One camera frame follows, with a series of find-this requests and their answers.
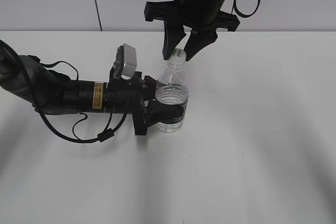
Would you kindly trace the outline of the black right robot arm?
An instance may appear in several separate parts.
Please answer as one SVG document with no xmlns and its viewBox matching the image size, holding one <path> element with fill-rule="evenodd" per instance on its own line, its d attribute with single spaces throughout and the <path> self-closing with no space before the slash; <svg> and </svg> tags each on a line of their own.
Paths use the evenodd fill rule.
<svg viewBox="0 0 336 224">
<path fill-rule="evenodd" d="M 235 31 L 239 25 L 236 15 L 221 11 L 225 0 L 172 0 L 147 2 L 144 18 L 147 22 L 164 22 L 162 55 L 168 60 L 173 50 L 186 36 L 185 27 L 191 34 L 184 47 L 186 59 L 191 60 L 199 51 L 214 43 L 217 29 Z"/>
</svg>

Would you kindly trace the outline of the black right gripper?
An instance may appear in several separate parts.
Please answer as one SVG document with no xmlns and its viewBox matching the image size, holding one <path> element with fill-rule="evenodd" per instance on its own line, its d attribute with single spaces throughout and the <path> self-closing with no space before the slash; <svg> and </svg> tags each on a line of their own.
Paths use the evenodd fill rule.
<svg viewBox="0 0 336 224">
<path fill-rule="evenodd" d="M 236 31 L 240 21 L 236 15 L 219 11 L 210 21 L 201 22 L 197 20 L 197 14 L 187 17 L 182 14 L 178 5 L 173 1 L 168 2 L 147 2 L 144 9 L 144 17 L 147 22 L 163 20 L 164 42 L 163 59 L 168 60 L 173 50 L 186 36 L 183 26 L 192 29 L 191 34 L 184 47 L 186 61 L 190 61 L 199 51 L 214 43 L 217 38 L 218 28 L 225 28 L 228 31 Z"/>
</svg>

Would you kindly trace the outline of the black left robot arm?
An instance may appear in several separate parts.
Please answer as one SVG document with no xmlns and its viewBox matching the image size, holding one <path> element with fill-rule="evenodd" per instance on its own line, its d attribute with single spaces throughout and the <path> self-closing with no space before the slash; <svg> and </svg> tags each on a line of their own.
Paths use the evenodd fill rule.
<svg viewBox="0 0 336 224">
<path fill-rule="evenodd" d="M 176 123 L 185 102 L 164 104 L 155 98 L 157 81 L 136 70 L 136 50 L 118 47 L 108 82 L 71 79 L 36 56 L 19 55 L 1 42 L 1 87 L 29 102 L 43 120 L 49 115 L 107 113 L 131 115 L 136 135 L 157 123 Z"/>
</svg>

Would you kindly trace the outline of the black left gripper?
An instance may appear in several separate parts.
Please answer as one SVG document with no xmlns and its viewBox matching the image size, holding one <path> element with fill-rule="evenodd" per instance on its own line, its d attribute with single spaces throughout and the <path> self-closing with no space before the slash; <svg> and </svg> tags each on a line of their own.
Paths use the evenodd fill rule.
<svg viewBox="0 0 336 224">
<path fill-rule="evenodd" d="M 114 72 L 110 72 L 109 82 L 105 89 L 104 108 L 110 115 L 121 114 L 119 123 L 112 127 L 116 133 L 124 124 L 128 114 L 132 116 L 135 135 L 145 136 L 148 126 L 157 123 L 175 124 L 184 118 L 184 103 L 164 104 L 155 99 L 157 80 L 135 72 L 130 79 L 116 78 Z M 147 114 L 144 101 L 149 101 Z"/>
</svg>

